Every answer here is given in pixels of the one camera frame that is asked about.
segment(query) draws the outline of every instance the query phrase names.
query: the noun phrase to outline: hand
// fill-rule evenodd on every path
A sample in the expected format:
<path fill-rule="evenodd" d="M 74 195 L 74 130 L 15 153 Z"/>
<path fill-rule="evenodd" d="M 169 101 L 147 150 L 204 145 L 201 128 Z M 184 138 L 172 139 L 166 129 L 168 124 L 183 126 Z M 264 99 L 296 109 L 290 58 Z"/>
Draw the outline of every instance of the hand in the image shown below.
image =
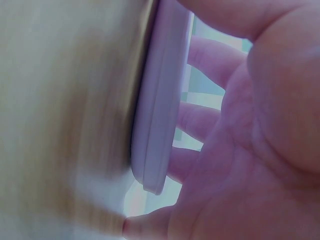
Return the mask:
<path fill-rule="evenodd" d="M 177 203 L 128 218 L 130 240 L 320 239 L 320 5 L 307 0 L 180 0 L 248 56 L 193 37 L 188 63 L 226 90 L 221 112 L 181 104 Z"/>

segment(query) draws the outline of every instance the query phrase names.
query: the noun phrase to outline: palm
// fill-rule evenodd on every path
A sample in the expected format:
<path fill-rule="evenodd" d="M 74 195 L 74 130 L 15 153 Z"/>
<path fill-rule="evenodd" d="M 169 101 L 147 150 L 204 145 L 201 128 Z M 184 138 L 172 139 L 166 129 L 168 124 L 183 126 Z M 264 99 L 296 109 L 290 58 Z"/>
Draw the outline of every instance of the palm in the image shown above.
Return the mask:
<path fill-rule="evenodd" d="M 313 213 L 301 211 L 319 201 L 320 177 L 287 163 L 275 150 L 276 144 L 268 142 L 252 82 L 247 63 L 240 64 L 225 86 L 220 115 L 212 114 L 217 118 L 214 124 L 202 125 L 207 129 L 205 137 L 199 129 L 192 130 L 201 120 L 189 112 L 198 107 L 182 105 L 180 127 L 204 145 L 196 163 L 188 167 L 188 175 L 180 176 L 183 187 L 169 222 L 168 239 L 320 236 L 320 202 L 310 208 Z M 188 121 L 193 121 L 189 128 Z M 179 175 L 175 163 L 171 168 L 174 176 Z M 307 227 L 306 219 L 312 219 Z M 292 228 L 279 230 L 284 223 Z"/>

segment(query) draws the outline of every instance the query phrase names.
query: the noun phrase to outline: fingernail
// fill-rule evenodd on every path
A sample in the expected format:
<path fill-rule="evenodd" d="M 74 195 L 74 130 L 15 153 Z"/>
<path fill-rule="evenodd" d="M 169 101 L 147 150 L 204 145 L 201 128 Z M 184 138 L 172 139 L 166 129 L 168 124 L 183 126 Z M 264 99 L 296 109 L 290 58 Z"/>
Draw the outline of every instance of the fingernail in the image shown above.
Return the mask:
<path fill-rule="evenodd" d="M 141 224 L 133 220 L 131 217 L 127 218 L 123 224 L 122 235 L 127 240 L 138 240 L 141 235 Z"/>

